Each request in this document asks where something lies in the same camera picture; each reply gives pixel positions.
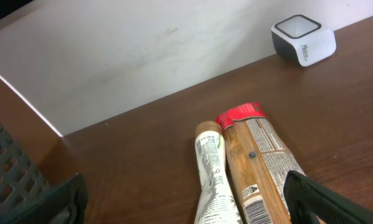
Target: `white cube device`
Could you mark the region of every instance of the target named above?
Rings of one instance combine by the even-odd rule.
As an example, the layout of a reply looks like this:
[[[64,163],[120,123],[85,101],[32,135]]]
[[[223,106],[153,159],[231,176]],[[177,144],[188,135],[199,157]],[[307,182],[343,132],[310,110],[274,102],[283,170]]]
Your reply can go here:
[[[309,66],[332,55],[336,50],[334,32],[304,15],[295,15],[271,28],[278,55]]]

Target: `wooden table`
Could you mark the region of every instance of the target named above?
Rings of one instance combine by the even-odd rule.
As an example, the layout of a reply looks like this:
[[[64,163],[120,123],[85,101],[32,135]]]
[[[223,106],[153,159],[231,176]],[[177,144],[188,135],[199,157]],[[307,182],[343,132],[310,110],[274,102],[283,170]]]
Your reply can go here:
[[[86,223],[192,223],[196,126],[258,101],[307,176],[373,210],[373,17],[336,40],[308,68],[272,55],[69,134],[41,169],[85,175]]]

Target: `white strip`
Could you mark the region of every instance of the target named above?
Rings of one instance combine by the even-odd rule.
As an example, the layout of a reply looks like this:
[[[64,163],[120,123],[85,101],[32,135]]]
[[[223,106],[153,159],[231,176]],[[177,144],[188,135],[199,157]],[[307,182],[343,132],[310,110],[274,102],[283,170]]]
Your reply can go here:
[[[0,79],[4,82],[13,92],[15,92],[20,99],[22,99],[45,123],[59,136],[63,137],[63,134],[60,133],[49,121],[42,115],[19,91],[17,91],[4,77],[0,75]]]

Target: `white backdrop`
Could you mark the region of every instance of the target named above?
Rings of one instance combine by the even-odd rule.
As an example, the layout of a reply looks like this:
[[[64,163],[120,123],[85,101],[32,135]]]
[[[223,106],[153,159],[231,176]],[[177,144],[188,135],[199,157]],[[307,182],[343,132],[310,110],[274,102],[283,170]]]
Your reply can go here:
[[[68,134],[274,54],[293,14],[336,30],[373,0],[35,0],[0,21],[0,74]]]

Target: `brown tube cap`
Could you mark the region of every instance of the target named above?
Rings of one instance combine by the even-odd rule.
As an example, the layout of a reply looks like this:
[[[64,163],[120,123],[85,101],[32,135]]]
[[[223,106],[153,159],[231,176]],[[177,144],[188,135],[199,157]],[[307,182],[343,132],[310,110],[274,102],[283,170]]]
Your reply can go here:
[[[222,135],[221,126],[215,121],[204,121],[196,127],[196,137],[198,137],[204,131],[216,131]]]

